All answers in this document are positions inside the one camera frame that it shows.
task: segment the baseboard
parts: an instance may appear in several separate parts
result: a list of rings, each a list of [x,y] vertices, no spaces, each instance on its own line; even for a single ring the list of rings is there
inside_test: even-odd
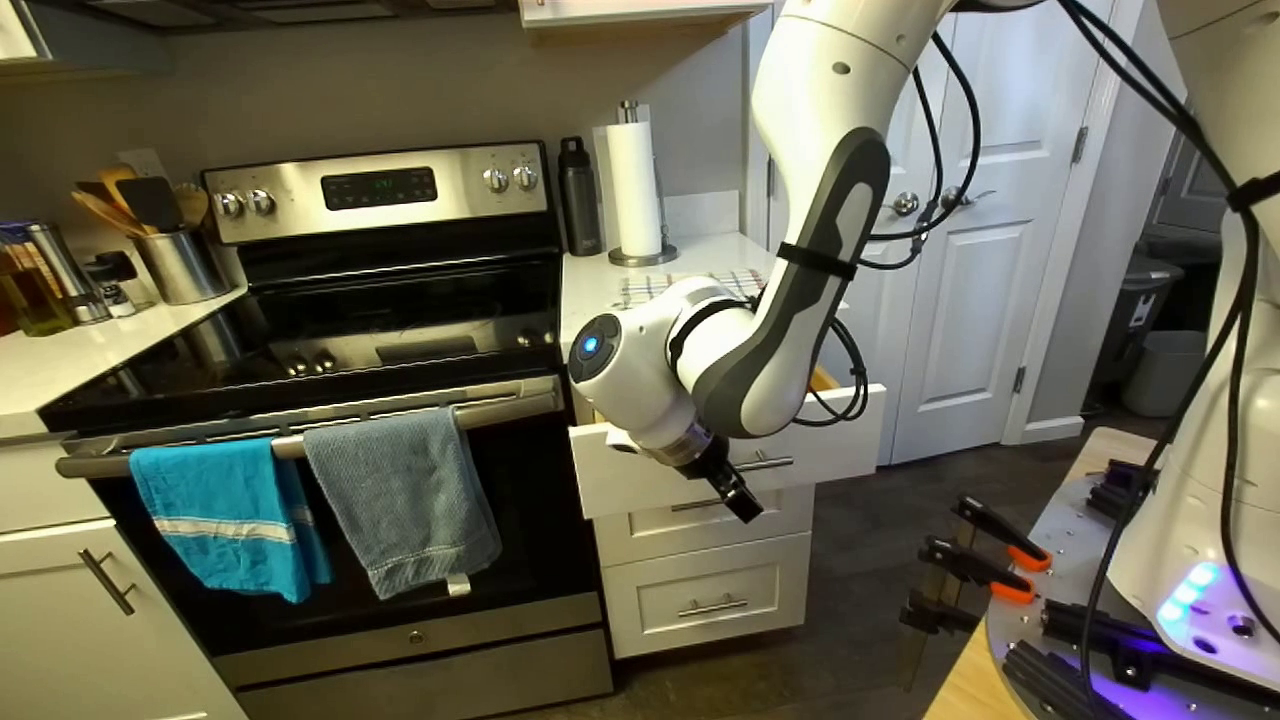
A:
[[[1031,419],[1011,446],[1050,446],[1082,431],[1082,416]]]

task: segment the white wall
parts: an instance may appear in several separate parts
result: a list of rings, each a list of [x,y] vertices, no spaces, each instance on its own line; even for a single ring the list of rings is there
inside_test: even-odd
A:
[[[745,31],[638,23],[519,31],[517,16],[171,37],[132,81],[0,84],[0,215],[91,223],[68,187],[121,147],[200,170],[554,141],[646,99],[669,195],[722,192],[745,166]]]
[[[1161,12],[1149,3],[1137,48],[1178,88]],[[1050,323],[1044,372],[1031,399],[1031,424],[1075,419],[1086,395],[1092,363],[1105,343],[1112,306],[1124,284],[1131,245],[1145,233],[1152,192],[1170,144],[1170,128],[1131,93],[1119,93],[1105,141],[1067,294]]]

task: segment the stainless steel stove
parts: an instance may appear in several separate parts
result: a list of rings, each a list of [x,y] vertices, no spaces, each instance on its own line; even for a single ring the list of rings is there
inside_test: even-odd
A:
[[[480,716],[613,688],[554,353],[560,237],[539,144],[202,174],[242,299],[53,405],[88,478],[253,716]],[[202,592],[155,535],[126,452],[450,405],[503,560],[468,598],[378,605],[330,518],[307,605]]]

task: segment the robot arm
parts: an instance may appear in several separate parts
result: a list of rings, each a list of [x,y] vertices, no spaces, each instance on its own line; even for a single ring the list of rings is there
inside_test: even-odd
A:
[[[750,88],[750,125],[792,209],[765,299],[747,307],[711,282],[685,282],[645,307],[586,320],[572,341],[567,381],[594,414],[638,452],[706,478],[745,520],[756,508],[722,440],[792,424],[888,187],[892,105],[950,8],[954,0],[789,0]]]

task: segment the wire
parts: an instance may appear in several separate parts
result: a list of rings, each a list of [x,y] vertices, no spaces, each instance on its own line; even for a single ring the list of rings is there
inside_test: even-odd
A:
[[[919,257],[922,245],[927,245],[927,233],[935,233],[935,230],[963,204],[963,195],[967,195],[967,187],[970,187],[970,176],[977,176],[977,166],[980,166],[983,115],[980,115],[980,108],[977,108],[970,81],[963,76],[958,61],[954,61],[954,54],[946,48],[942,37],[931,31],[931,48],[942,57],[942,63],[946,63],[946,72],[954,76],[958,98],[963,98],[963,114],[967,114],[967,170],[963,170],[954,192],[942,195],[942,192],[939,192],[939,184],[942,184],[939,134],[935,134],[935,120],[931,120],[931,105],[927,105],[927,98],[922,98],[922,84],[915,84],[919,108],[922,108],[927,144],[931,144],[931,170],[935,170],[931,184],[935,184],[935,192],[931,192],[931,200],[922,204],[922,211],[915,215],[915,230],[908,230],[908,233],[873,233],[873,237],[868,237],[873,245],[912,239],[912,252],[908,252],[905,260],[892,260],[892,264],[861,260],[865,270],[877,270],[877,273],[896,273],[896,270],[915,264],[915,257]]]
[[[839,318],[833,318],[828,332],[839,341],[839,349],[848,353],[848,378],[851,378],[851,395],[844,409],[833,409],[819,392],[806,389],[806,395],[828,414],[822,419],[806,419],[806,416],[792,416],[792,424],[799,427],[833,427],[844,419],[861,419],[868,414],[873,389],[868,389],[868,363],[848,332],[848,323]]]
[[[1094,16],[1086,12],[1080,0],[1060,0],[1067,19],[1080,27],[1080,37],[1100,54],[1100,61],[1137,93],[1145,98],[1170,128],[1178,128],[1193,147],[1208,160],[1208,170],[1225,182],[1226,192],[1235,192],[1235,182],[1232,174],[1225,170],[1225,160],[1216,156],[1216,147],[1203,141],[1198,134],[1198,120],[1167,93],[1167,84]],[[1235,349],[1232,349],[1232,370],[1226,370],[1226,452],[1225,452],[1225,495],[1218,495],[1218,543],[1225,543],[1225,560],[1232,567],[1232,581],[1246,605],[1246,613],[1264,624],[1264,632],[1272,641],[1280,641],[1280,629],[1266,619],[1266,613],[1260,607],[1260,601],[1251,598],[1246,589],[1246,577],[1241,574],[1241,558],[1235,558],[1235,528],[1232,528],[1232,518],[1235,518],[1235,470],[1241,470],[1241,383],[1245,383],[1245,358],[1246,358],[1246,323],[1251,323],[1251,295],[1257,295],[1257,273],[1260,273],[1260,223],[1257,215],[1245,209],[1241,211],[1245,222],[1245,270],[1241,270],[1241,282],[1235,282],[1235,295],[1232,295],[1232,307],[1225,318],[1225,329],[1216,332],[1188,395],[1178,399],[1177,409],[1177,419],[1165,427],[1165,438],[1152,446],[1149,462],[1145,462],[1145,471],[1157,470],[1157,462],[1165,457],[1165,447],[1170,446],[1177,427],[1183,424],[1196,392],[1203,389],[1208,372],[1216,370],[1225,343],[1235,336]],[[1127,520],[1112,528],[1107,535],[1107,549],[1100,558],[1100,567],[1092,577],[1092,589],[1086,589],[1086,607],[1082,607],[1082,624],[1080,624],[1080,677],[1092,679],[1086,674],[1086,654],[1092,654],[1092,618],[1094,618],[1094,605],[1100,605],[1100,589],[1105,589],[1105,577],[1107,577],[1107,565],[1119,549],[1119,535],[1124,535]]]

